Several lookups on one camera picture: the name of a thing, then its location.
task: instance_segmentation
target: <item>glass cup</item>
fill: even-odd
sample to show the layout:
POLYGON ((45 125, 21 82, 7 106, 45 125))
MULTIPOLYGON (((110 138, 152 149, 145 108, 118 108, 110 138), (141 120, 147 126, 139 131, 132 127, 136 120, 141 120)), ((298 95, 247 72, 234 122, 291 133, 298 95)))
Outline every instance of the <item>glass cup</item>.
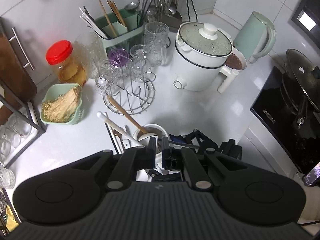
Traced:
POLYGON ((149 22, 144 27, 144 45, 150 48, 147 58, 152 66, 160 66, 167 58, 169 27, 162 22, 149 22))
POLYGON ((21 136, 4 125, 0 126, 0 139, 7 141, 14 148, 17 148, 21 142, 21 136))
POLYGON ((150 71, 150 62, 148 56, 150 48, 146 45, 134 45, 130 49, 130 55, 133 57, 131 66, 131 77, 137 82, 148 80, 148 71, 150 71))
POLYGON ((100 95, 112 94, 119 79, 119 69, 120 66, 114 60, 106 59, 101 63, 95 78, 96 91, 100 95))
POLYGON ((23 138, 27 138, 31 133, 31 125, 17 117, 15 114, 10 115, 6 125, 23 138))
POLYGON ((7 157, 10 151, 11 151, 11 145, 4 140, 0 140, 0 153, 3 156, 7 157))
POLYGON ((94 32, 79 35, 73 45, 75 56, 86 67, 88 77, 94 79, 98 74, 98 66, 107 59, 103 44, 94 32))
POLYGON ((119 65, 119 78, 125 78, 128 75, 127 64, 130 60, 129 53, 123 48, 116 48, 108 53, 108 59, 114 60, 119 65))
POLYGON ((14 188, 16 179, 13 172, 4 167, 0 167, 0 187, 1 188, 14 188))

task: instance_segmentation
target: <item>wok lid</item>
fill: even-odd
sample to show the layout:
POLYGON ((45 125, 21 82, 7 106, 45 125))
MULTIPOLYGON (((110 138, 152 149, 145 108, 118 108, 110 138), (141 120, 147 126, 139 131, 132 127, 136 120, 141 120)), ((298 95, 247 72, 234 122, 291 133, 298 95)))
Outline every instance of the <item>wok lid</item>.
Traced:
POLYGON ((320 112, 320 69, 300 51, 287 50, 289 67, 310 103, 320 112))

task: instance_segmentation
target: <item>pot handle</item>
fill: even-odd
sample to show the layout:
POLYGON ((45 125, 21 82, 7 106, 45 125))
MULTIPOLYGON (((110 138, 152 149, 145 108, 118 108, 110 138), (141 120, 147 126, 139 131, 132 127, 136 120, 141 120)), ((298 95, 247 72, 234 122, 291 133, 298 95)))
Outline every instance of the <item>pot handle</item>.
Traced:
POLYGON ((173 85, 177 89, 184 89, 187 85, 186 81, 181 77, 176 77, 173 81, 173 85))
POLYGON ((218 87, 218 92, 222 94, 224 91, 226 91, 232 81, 237 77, 239 71, 235 68, 229 68, 226 65, 223 65, 220 72, 227 76, 223 83, 218 87))
POLYGON ((192 51, 192 48, 180 39, 179 33, 176 35, 176 43, 185 52, 192 51))

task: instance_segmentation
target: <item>white chopstick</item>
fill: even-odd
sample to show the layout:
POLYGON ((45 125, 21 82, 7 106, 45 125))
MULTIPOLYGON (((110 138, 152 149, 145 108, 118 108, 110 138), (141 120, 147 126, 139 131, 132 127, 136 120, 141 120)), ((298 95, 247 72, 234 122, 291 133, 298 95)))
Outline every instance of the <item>white chopstick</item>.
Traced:
POLYGON ((98 26, 88 17, 88 15, 79 7, 82 15, 80 16, 81 19, 85 20, 91 27, 98 33, 102 38, 108 39, 108 37, 98 28, 98 26))

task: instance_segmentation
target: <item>wooden handle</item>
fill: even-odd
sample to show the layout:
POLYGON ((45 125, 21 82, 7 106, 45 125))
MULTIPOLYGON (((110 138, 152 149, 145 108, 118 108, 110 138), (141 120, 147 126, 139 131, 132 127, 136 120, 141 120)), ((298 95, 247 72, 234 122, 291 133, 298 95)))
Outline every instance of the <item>wooden handle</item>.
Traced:
POLYGON ((113 11, 113 13, 116 15, 116 17, 118 18, 118 21, 126 27, 123 18, 120 15, 120 12, 118 10, 118 8, 116 7, 116 4, 113 1, 107 0, 111 10, 113 11))
POLYGON ((107 98, 110 104, 112 104, 116 109, 118 109, 121 112, 121 114, 123 114, 130 122, 132 122, 143 134, 148 133, 147 130, 144 127, 142 127, 140 124, 138 124, 137 121, 134 120, 132 116, 129 115, 127 111, 124 110, 122 106, 119 105, 118 102, 113 99, 112 96, 107 96, 107 98))
POLYGON ((124 27, 127 27, 127 26, 125 25, 125 22, 124 22, 124 20, 123 20, 123 18, 122 18, 122 16, 121 16, 121 14, 120 14, 120 12, 119 12, 119 10, 118 10, 118 8, 117 8, 117 6, 116 6, 116 4, 115 4, 114 1, 112 1, 112 5, 113 5, 115 11, 116 11, 117 14, 118 14, 118 19, 120 20, 121 24, 122 24, 124 27))
POLYGON ((109 20, 109 17, 108 17, 108 15, 107 15, 107 13, 106 13, 106 10, 105 10, 104 7, 103 7, 103 4, 102 4, 101 0, 99 0, 99 3, 100 3, 101 9, 102 9, 102 11, 103 11, 103 14, 104 14, 104 16, 105 16, 105 18, 106 18, 106 20, 107 20, 107 22, 108 22, 111 30, 112 30, 114 36, 117 37, 118 35, 117 35, 117 33, 116 33, 116 30, 115 30, 115 28, 113 27, 113 25, 111 24, 111 22, 110 22, 110 20, 109 20))

